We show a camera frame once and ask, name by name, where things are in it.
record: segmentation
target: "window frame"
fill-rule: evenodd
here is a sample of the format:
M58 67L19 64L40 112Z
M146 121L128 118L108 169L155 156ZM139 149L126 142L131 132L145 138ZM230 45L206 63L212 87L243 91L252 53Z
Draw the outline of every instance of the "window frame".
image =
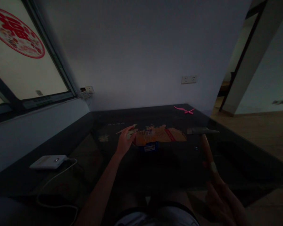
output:
M74 88L74 83L71 80L66 67L64 66L65 64L62 62L61 56L58 54L57 49L50 41L48 36L49 32L46 30L45 23L42 20L35 3L31 0L22 0L22 3L35 28L37 29L40 39L46 47L68 91L19 100L8 88L8 86L0 79L0 98L4 101L4 103L0 104L0 122L12 119L19 115L24 115L28 112L38 110L49 105L61 103L78 97Z

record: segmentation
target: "person's right hand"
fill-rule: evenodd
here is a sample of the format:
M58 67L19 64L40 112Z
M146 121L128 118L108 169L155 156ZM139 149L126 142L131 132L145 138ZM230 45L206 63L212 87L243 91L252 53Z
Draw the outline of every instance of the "person's right hand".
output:
M211 212L228 226L250 226L242 203L221 178L219 181L207 182L206 201Z

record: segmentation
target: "wooden hammer handle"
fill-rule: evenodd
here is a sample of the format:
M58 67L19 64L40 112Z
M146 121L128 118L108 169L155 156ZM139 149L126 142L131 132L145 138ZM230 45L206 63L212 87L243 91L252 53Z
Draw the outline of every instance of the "wooden hammer handle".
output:
M210 144L208 143L207 136L205 134L202 134L200 135L200 139L201 139L204 154L207 158L208 168L212 174L213 179L215 180L215 183L224 184L224 181L221 179L217 171L216 164L214 163L211 147L210 147Z

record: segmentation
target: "tiled floor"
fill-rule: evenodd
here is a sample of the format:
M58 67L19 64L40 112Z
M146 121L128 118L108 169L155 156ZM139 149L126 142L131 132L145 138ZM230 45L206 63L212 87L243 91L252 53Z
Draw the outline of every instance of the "tiled floor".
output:
M230 117L219 112L223 97L218 97L211 117L240 136L283 161L283 112L261 116ZM253 226L283 226L283 188L277 189L247 208ZM203 225L210 224L201 219Z

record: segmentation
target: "pink object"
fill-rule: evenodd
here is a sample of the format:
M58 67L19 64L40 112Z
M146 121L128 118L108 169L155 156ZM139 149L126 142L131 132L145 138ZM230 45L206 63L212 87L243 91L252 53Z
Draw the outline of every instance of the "pink object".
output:
M189 114L194 114L192 111L195 109L195 108L193 108L192 110L190 110L190 111L187 111L186 109L184 109L184 108L177 108L177 107L175 107L176 109L178 109L178 110L183 110L183 111L185 111L185 114L187 114L187 113L189 113Z

